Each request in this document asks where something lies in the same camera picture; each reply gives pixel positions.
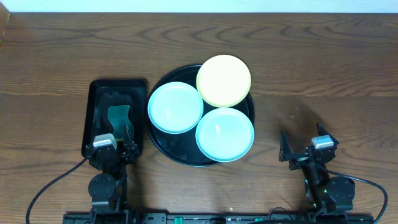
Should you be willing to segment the yellow plate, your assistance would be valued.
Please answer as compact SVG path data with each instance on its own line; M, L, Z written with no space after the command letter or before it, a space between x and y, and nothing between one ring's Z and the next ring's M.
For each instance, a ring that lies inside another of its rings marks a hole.
M240 103L249 93L251 72L241 59L232 55L217 55L200 67L196 86L209 105L231 107Z

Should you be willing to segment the mint plate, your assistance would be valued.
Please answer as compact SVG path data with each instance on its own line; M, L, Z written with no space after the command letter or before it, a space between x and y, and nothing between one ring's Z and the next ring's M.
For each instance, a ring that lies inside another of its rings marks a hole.
M169 134L181 134L194 128L204 111L196 88L183 82L158 87L149 98L147 112L151 123Z
M207 158L216 162L232 162L249 152L254 142L254 126L239 110L217 108L202 117L195 139Z

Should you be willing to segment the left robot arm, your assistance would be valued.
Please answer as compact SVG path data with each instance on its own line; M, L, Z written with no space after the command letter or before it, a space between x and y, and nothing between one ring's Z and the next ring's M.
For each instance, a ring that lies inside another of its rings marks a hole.
M113 134L96 136L86 146L85 157L91 166L102 173L88 185L91 196L89 223L134 223L136 216L127 202L126 166L136 162L141 153L128 125L122 130L122 140Z

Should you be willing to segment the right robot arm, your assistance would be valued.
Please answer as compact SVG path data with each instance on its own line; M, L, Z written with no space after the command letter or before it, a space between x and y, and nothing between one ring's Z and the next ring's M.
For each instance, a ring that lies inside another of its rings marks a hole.
M355 183L346 177L330 177L325 164L335 158L339 142L320 124L318 136L312 139L305 152L294 154L287 138L280 133L279 160L289 162L290 170L302 170L305 176L307 198L322 213L340 213L353 209Z

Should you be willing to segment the green yellow sponge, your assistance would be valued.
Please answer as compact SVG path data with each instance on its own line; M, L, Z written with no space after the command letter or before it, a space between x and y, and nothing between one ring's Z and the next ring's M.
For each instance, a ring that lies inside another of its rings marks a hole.
M124 139L125 130L129 131L130 137L134 136L134 126L129 119L129 105L110 106L108 109L108 119L113 127L115 140Z

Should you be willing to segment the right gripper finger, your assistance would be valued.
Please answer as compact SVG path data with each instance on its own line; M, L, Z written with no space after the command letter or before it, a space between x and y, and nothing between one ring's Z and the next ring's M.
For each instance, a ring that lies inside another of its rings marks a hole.
M290 150L287 138L283 131L280 132L280 151L279 151L279 161L289 161L292 157L292 151Z
M339 145L339 141L335 139L324 127L321 123L317 123L317 131L319 136L328 135L330 139L333 141L334 145Z

